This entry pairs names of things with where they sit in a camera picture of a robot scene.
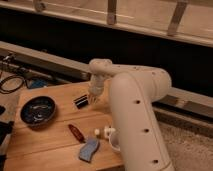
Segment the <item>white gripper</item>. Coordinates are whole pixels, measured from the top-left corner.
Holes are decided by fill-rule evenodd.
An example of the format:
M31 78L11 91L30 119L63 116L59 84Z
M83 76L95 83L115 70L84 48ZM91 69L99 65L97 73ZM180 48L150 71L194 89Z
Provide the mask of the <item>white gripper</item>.
M105 76L92 75L90 79L88 101L95 102L95 97L100 96L104 91Z

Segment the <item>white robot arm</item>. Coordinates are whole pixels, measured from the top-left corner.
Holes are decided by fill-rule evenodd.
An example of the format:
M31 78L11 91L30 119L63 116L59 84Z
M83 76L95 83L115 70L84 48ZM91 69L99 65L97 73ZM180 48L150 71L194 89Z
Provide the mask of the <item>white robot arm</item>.
M89 62L89 99L95 102L109 80L109 105L125 171L175 171L152 103L164 98L172 81L167 71L149 66Z

